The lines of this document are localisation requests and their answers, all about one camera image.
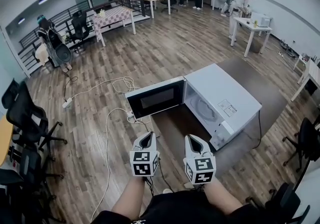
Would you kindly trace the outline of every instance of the microwave label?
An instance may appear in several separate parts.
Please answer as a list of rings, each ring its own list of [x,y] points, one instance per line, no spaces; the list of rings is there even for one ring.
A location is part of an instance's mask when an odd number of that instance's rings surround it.
[[[237,112],[236,108],[232,106],[226,99],[221,101],[218,105],[228,115],[228,117],[231,117]]]

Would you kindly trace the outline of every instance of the checkered tablecloth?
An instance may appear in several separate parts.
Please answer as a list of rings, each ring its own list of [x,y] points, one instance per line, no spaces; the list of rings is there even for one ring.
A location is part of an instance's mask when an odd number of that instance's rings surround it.
[[[118,6],[110,10],[104,11],[105,17],[100,17],[99,14],[97,16],[94,16],[92,19],[92,22],[93,22],[94,32],[96,34],[98,41],[101,39],[100,36],[101,36],[102,27],[131,18],[132,11],[133,10],[127,7]]]

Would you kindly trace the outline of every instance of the wooden floor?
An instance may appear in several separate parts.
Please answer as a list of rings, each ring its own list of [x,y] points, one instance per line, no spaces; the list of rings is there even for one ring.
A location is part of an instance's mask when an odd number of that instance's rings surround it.
[[[134,79],[136,87],[145,87],[170,78],[183,76],[233,56],[243,58],[249,33],[239,28],[237,43],[230,46],[229,20],[218,11],[205,7],[203,11],[191,7],[179,8],[171,16],[155,11],[155,19],[136,24],[136,35],[130,26],[104,34],[106,47],[101,43],[88,45],[72,60],[70,75],[78,80],[66,87],[66,98],[87,91],[108,80],[124,76]],[[292,70],[293,62],[283,59],[279,42],[270,37],[264,54],[249,53],[245,59],[262,76],[276,85],[288,104],[272,128],[263,137],[261,145],[248,153],[221,178],[222,183],[242,202],[256,196],[262,202],[269,198],[269,189],[279,188],[283,182],[295,183],[299,177],[295,169],[298,160],[287,167],[282,163],[294,151],[283,136],[291,136],[300,128],[304,117],[313,121],[318,114],[315,103],[303,91],[291,102],[298,89],[299,75]],[[106,147],[106,117],[114,108],[130,110],[125,96],[105,83],[89,93],[73,99],[71,106],[62,108],[64,87],[68,79],[60,69],[50,65],[36,71],[28,81],[36,105],[43,107],[49,123],[63,122],[54,133],[68,140],[68,144],[52,143],[56,162],[51,169],[64,173],[64,179],[51,179],[49,185],[57,199],[52,207],[56,215],[68,223],[87,224],[106,188],[108,171],[104,159]],[[127,88],[119,82],[118,90]],[[109,210],[119,198],[131,176],[129,151],[133,141],[146,132],[144,125],[127,122],[124,111],[115,110],[108,120],[108,159],[111,169],[109,189],[98,209]],[[182,190],[184,172],[175,164],[168,148],[160,139],[158,150],[166,180],[174,190]],[[158,170],[154,177],[155,194],[166,188]],[[145,188],[143,209],[151,199]]]

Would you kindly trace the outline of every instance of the black t-shirt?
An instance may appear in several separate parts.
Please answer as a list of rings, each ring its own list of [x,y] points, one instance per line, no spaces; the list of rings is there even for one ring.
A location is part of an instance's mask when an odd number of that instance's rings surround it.
[[[102,211],[92,224],[271,224],[253,206],[247,204],[230,215],[224,215],[209,204],[206,195],[197,191],[160,194],[139,219],[129,218],[111,211]]]

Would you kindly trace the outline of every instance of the white pants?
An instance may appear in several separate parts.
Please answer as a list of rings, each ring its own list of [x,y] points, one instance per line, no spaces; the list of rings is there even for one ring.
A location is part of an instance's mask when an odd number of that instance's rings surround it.
[[[232,15],[229,18],[229,36],[231,36],[231,37],[234,34],[235,25],[237,24],[237,22],[234,18],[239,18],[239,17],[240,17],[240,12],[233,11]]]

